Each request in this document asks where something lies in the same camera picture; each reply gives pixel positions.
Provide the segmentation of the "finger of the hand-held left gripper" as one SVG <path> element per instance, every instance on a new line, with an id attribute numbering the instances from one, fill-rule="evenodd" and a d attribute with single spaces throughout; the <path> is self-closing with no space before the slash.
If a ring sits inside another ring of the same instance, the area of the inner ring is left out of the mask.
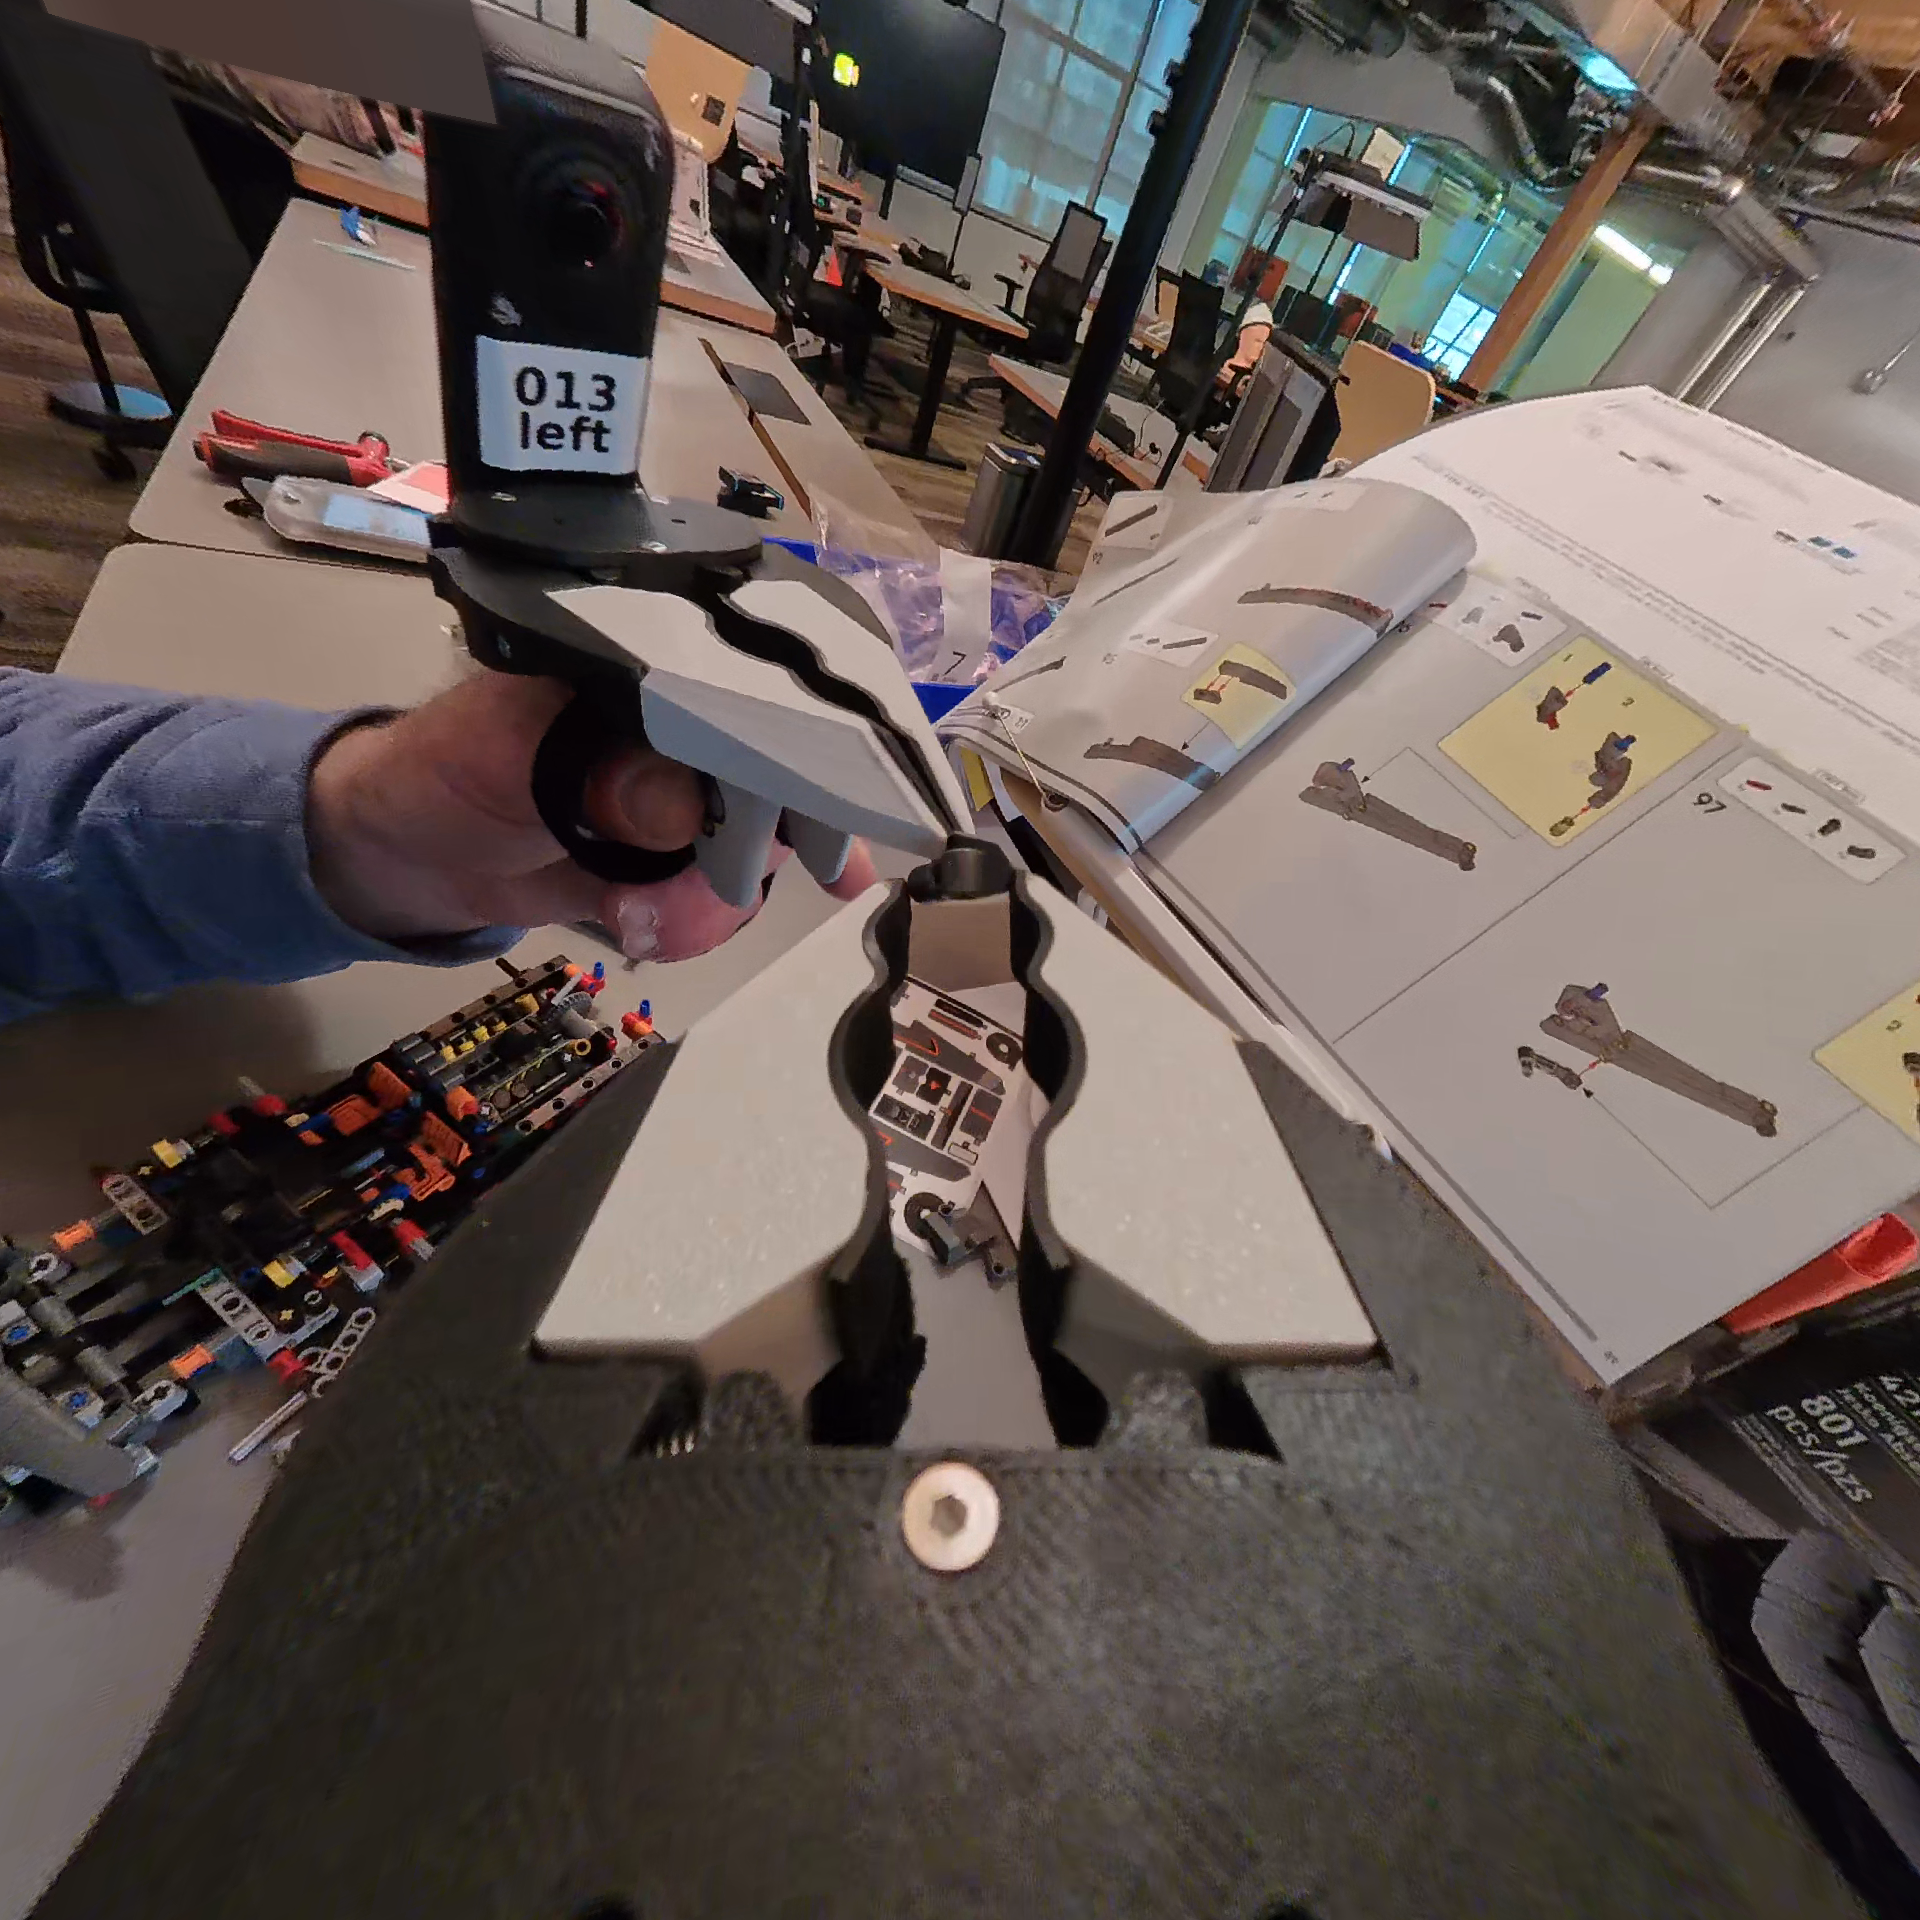
<path id="1" fill-rule="evenodd" d="M 873 636 L 803 585 L 763 585 L 760 597 L 810 601 L 829 628 L 864 642 L 893 684 L 867 691 L 881 717 L 851 696 L 805 684 L 796 665 L 722 636 L 721 611 L 672 593 L 580 585 L 552 594 L 587 653 L 625 668 L 637 688 L 645 740 L 737 793 L 790 809 L 810 824 L 918 856 L 938 856 L 965 825 L 957 792 L 899 661 Z"/>
<path id="2" fill-rule="evenodd" d="M 941 847 L 972 805 L 893 647 L 801 578 L 757 578 L 730 594 L 747 637 L 801 647 L 793 675 L 832 712 L 801 712 L 796 745 L 776 747 L 796 796 L 785 807 L 884 847 Z"/>

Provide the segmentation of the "tan wooden chair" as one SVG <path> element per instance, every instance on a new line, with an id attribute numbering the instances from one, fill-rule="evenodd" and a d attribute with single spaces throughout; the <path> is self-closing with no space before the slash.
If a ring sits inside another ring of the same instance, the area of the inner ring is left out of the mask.
<path id="1" fill-rule="evenodd" d="M 1336 379 L 1338 432 L 1331 459 L 1358 467 L 1422 432 L 1433 418 L 1435 379 L 1371 343 L 1350 343 Z"/>

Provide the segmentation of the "overhead light rig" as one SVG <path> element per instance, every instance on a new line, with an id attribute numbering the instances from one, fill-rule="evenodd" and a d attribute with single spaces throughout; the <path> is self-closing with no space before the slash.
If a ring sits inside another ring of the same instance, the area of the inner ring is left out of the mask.
<path id="1" fill-rule="evenodd" d="M 1389 183 L 1369 160 L 1331 148 L 1307 148 L 1297 163 L 1297 193 L 1286 218 L 1355 250 L 1371 250 L 1397 261 L 1416 261 L 1433 204 L 1398 183 Z"/>

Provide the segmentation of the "lego instruction booklet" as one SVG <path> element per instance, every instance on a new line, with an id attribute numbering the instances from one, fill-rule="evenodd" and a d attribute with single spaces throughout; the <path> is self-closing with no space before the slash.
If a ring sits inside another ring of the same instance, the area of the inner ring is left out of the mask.
<path id="1" fill-rule="evenodd" d="M 1619 1380 L 1916 1197 L 1916 504 L 1662 394 L 1120 493 L 949 736 Z"/>

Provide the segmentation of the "lego sticker sheet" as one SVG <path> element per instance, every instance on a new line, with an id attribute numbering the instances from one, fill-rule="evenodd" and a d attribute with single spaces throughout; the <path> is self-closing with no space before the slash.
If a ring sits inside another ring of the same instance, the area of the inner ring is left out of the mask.
<path id="1" fill-rule="evenodd" d="M 1020 1201 L 1036 1091 L 1013 988 L 941 993 L 909 976 L 893 996 L 896 1057 L 869 1107 L 888 1164 L 896 1233 L 932 1212 L 966 1215 L 980 1194 Z"/>

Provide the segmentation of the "black wall screen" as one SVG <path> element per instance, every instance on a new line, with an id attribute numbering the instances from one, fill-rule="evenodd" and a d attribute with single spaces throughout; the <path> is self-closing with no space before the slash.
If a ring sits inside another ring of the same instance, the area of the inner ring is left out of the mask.
<path id="1" fill-rule="evenodd" d="M 818 3 L 814 101 L 867 172 L 957 187 L 1000 76 L 1004 28 L 949 3 Z"/>

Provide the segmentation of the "person's left forearm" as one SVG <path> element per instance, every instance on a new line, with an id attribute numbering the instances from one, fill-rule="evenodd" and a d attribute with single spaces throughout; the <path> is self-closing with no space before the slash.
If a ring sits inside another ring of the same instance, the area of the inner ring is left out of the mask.
<path id="1" fill-rule="evenodd" d="M 515 948 L 523 929 L 493 924 L 385 943 L 323 898 L 308 778 L 338 736 L 392 717 L 6 668 L 2 1023 L 361 962 L 451 969 Z"/>

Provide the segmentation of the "black steel pole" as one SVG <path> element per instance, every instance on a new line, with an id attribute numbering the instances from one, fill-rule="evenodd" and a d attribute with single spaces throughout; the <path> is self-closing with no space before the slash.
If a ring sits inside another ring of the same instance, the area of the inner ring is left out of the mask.
<path id="1" fill-rule="evenodd" d="M 1252 3 L 1205 3 L 1197 15 L 1182 73 L 1171 87 L 1102 298 L 1094 303 L 1088 336 L 1067 378 L 1040 475 L 1024 504 L 1016 540 L 1020 562 L 1040 569 L 1057 567 L 1073 521 L 1082 463 L 1091 453 L 1102 405 L 1131 340 L 1168 226 L 1252 9 Z"/>

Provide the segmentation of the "clear plastic bags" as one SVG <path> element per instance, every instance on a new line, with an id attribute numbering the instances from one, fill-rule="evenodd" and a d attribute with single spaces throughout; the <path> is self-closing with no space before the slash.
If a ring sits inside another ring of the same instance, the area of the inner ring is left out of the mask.
<path id="1" fill-rule="evenodd" d="M 940 546 L 918 525 L 812 498 L 817 562 L 870 611 L 913 682 L 972 688 L 1065 613 L 1040 569 Z"/>

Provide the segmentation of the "person's left hand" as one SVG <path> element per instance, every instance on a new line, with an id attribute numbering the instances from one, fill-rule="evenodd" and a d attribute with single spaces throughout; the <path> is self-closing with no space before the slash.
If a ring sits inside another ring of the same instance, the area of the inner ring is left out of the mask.
<path id="1" fill-rule="evenodd" d="M 337 733 L 304 807 L 326 907 L 386 944 L 595 921 L 622 956 L 662 964 L 745 929 L 760 911 L 724 904 L 700 871 L 610 884 L 563 856 L 537 813 L 533 765 L 570 699 L 565 684 L 480 671 L 419 708 Z"/>

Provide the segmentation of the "black office chair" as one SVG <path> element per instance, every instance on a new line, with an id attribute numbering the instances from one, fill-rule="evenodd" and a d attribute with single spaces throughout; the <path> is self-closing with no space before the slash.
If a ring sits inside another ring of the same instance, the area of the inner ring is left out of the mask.
<path id="1" fill-rule="evenodd" d="M 2 5 L 5 164 L 16 256 L 78 330 L 92 386 L 48 409 L 130 481 L 221 343 L 294 193 L 278 141 L 228 98 L 176 85 L 132 39 Z"/>
<path id="2" fill-rule="evenodd" d="M 1067 204 L 1040 266 L 1024 288 L 1022 349 L 1034 365 L 1073 359 L 1088 296 L 1109 255 L 1107 219 L 1084 204 Z"/>
<path id="3" fill-rule="evenodd" d="M 1168 343 L 1149 385 L 1156 411 L 1173 426 L 1187 426 L 1196 437 L 1208 432 L 1233 401 L 1233 386 L 1218 381 L 1221 309 L 1218 283 L 1189 273 L 1179 277 Z"/>

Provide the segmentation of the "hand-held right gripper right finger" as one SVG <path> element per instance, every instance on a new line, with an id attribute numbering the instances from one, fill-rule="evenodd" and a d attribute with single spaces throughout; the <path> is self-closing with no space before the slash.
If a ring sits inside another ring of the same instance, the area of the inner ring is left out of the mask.
<path id="1" fill-rule="evenodd" d="M 1044 1099 L 1017 1299 L 1054 1437 L 1093 1447 L 1133 1383 L 1173 1377 L 1202 1443 L 1262 1449 L 1251 1373 L 1381 1356 L 1259 1091 L 1273 1057 L 1029 879 L 1017 985 Z"/>

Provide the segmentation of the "red handled pliers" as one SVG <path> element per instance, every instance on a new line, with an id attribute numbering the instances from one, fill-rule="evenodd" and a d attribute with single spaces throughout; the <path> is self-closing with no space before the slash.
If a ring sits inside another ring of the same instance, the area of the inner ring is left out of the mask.
<path id="1" fill-rule="evenodd" d="M 371 490 L 398 471 L 379 435 L 321 439 L 218 409 L 193 442 L 197 459 L 227 483 L 308 477 Z"/>

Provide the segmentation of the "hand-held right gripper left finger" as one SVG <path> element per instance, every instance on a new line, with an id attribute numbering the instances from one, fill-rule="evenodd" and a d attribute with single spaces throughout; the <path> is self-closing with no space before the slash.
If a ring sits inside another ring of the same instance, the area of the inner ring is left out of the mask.
<path id="1" fill-rule="evenodd" d="M 554 1360 L 768 1377 L 818 1445 L 884 1449 L 922 1332 L 870 1105 L 913 904 L 873 884 L 693 1025 L 545 1307 Z"/>

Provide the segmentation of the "blue plastic bin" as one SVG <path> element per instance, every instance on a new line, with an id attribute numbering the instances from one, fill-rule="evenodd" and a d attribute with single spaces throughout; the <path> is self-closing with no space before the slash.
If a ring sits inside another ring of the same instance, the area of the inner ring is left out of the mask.
<path id="1" fill-rule="evenodd" d="M 893 647 L 922 706 L 940 723 L 1000 679 L 1065 611 L 1040 569 L 941 546 L 932 561 L 869 555 L 790 537 L 763 541 L 848 587 Z"/>

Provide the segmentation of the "clear plastic case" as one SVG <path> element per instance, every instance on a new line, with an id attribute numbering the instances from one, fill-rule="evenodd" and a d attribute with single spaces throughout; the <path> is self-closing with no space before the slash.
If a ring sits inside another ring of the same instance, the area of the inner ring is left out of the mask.
<path id="1" fill-rule="evenodd" d="M 281 544 L 427 567 L 433 517 L 419 507 L 371 490 L 286 474 L 249 475 L 243 492 Z"/>

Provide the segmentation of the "wooden office desk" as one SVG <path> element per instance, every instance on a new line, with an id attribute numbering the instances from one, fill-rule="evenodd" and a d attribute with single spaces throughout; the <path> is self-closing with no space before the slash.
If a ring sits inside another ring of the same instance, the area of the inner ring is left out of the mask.
<path id="1" fill-rule="evenodd" d="M 881 450 L 899 459 L 909 459 L 917 465 L 946 468 L 950 474 L 962 474 L 966 465 L 954 457 L 950 453 L 938 449 L 932 442 L 932 431 L 941 411 L 957 331 L 962 327 L 973 327 L 985 330 L 990 336 L 997 336 L 1006 343 L 1024 343 L 1026 324 L 1022 324 L 1017 319 L 1004 314 L 997 306 L 984 304 L 977 296 L 972 296 L 972 291 L 955 285 L 955 282 L 950 280 L 940 280 L 928 273 L 905 268 L 901 264 L 873 266 L 870 280 L 875 280 L 884 293 L 905 300 L 908 304 L 928 314 L 930 333 L 925 375 L 918 394 L 918 411 L 914 415 L 909 432 L 901 439 L 870 431 L 862 437 L 862 443 L 864 449 Z"/>

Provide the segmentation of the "grey trash can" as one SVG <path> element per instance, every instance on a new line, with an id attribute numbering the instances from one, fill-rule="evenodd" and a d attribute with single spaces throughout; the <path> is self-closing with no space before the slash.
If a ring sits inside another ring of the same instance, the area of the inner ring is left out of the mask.
<path id="1" fill-rule="evenodd" d="M 977 465 L 957 546 L 980 561 L 1006 561 L 1024 512 L 1024 501 L 1040 475 L 1043 457 L 1020 443 L 987 443 Z"/>

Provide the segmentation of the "dark grey lego joint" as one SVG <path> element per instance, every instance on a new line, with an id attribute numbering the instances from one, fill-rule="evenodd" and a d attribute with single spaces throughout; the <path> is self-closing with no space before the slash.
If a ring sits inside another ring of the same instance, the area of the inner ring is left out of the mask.
<path id="1" fill-rule="evenodd" d="M 978 1263 L 992 1287 L 1017 1279 L 1017 1247 L 987 1186 L 978 1186 L 965 1208 L 928 1191 L 914 1194 L 904 1223 L 941 1269 Z"/>

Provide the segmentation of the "partly built lego model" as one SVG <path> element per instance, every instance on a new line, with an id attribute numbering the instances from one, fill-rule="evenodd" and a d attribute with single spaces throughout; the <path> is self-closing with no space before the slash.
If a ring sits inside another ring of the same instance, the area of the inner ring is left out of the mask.
<path id="1" fill-rule="evenodd" d="M 565 956 L 392 1040 L 318 1092 L 243 1099 L 100 1168 L 98 1203 L 5 1236 L 5 1523 L 75 1492 L 24 1447 L 100 1443 L 136 1479 L 211 1385 L 292 1356 L 413 1273 L 573 1113 L 662 1045 L 648 1000 Z"/>

